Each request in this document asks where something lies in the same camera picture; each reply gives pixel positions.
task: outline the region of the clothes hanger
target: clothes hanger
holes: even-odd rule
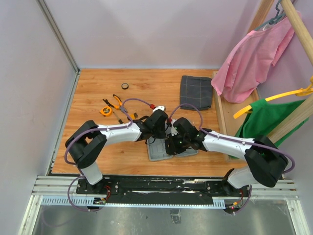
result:
[[[285,13],[282,13],[279,15],[280,9],[278,8],[278,6],[279,6],[280,2],[281,2],[281,0],[278,0],[277,4],[275,6],[275,9],[277,11],[276,16],[273,17],[272,19],[264,22],[262,25],[257,27],[254,31],[259,31],[261,28],[263,28],[267,24],[270,24],[270,25],[277,24],[281,20],[281,18],[283,18],[286,15]]]
[[[312,86],[313,86],[313,83],[311,85],[309,85],[309,87],[306,89],[301,88],[299,90],[273,95],[271,97],[266,98],[265,100],[271,101],[271,100],[278,99],[278,98],[285,97],[285,96],[292,95],[292,94],[295,94],[297,96],[309,95],[309,94],[313,93],[313,88],[311,88]],[[240,117],[244,113],[251,113],[251,109],[252,109],[251,105],[245,106],[244,108],[242,108],[241,110],[239,110],[238,112],[236,112],[234,114],[234,116],[233,116],[234,119],[237,119],[238,117]]]

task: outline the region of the green garment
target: green garment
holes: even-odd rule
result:
[[[255,138],[267,136],[279,123],[291,114],[304,100],[283,103],[269,104],[265,99],[260,99],[251,104],[252,113],[247,114],[244,123],[236,133],[236,137]],[[300,123],[288,134],[275,143],[279,146],[293,132],[298,130],[307,120]]]

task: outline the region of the tape measure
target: tape measure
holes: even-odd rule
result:
[[[100,113],[105,117],[111,116],[112,112],[113,110],[109,106],[105,106],[103,109],[100,110]]]

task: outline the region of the screwdriver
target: screwdriver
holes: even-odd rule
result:
[[[120,119],[120,118],[118,117],[118,115],[117,115],[114,111],[113,111],[113,113],[114,113],[114,115],[116,116],[116,118],[117,118],[119,124],[123,124],[122,119]]]

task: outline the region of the pink garment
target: pink garment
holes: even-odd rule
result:
[[[293,34],[287,17],[264,31],[248,33],[213,78],[211,84],[217,94],[223,94],[232,103],[247,99],[260,83],[266,81],[270,65],[276,65]]]

